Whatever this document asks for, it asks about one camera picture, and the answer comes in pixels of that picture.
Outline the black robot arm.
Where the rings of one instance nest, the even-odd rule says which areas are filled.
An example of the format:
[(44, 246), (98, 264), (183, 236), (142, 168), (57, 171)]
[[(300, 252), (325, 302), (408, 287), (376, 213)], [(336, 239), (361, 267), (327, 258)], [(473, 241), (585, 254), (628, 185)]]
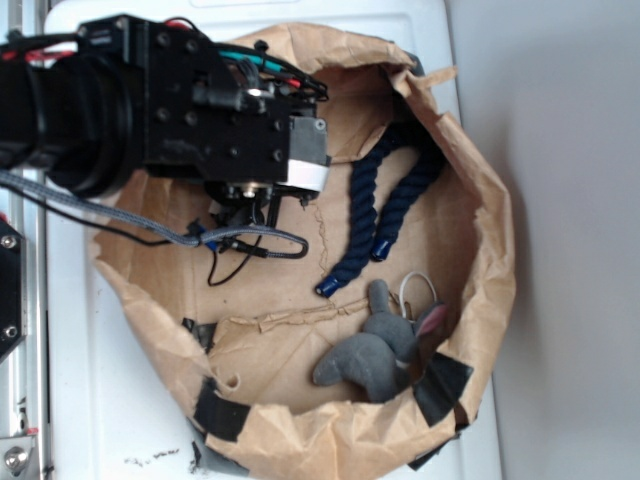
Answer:
[(183, 18), (15, 34), (1, 47), (1, 166), (41, 170), (80, 198), (142, 170), (235, 209), (308, 202), (331, 164), (327, 97), (265, 42), (218, 43)]

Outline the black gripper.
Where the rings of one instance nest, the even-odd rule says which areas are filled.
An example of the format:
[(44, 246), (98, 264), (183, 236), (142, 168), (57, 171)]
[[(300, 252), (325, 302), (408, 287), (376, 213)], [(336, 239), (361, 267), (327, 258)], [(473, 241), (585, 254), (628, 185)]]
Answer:
[(123, 59), (142, 72), (149, 175), (200, 183), (235, 208), (318, 197), (331, 163), (317, 113), (325, 83), (269, 55), (262, 40), (248, 48), (177, 20), (126, 22)]

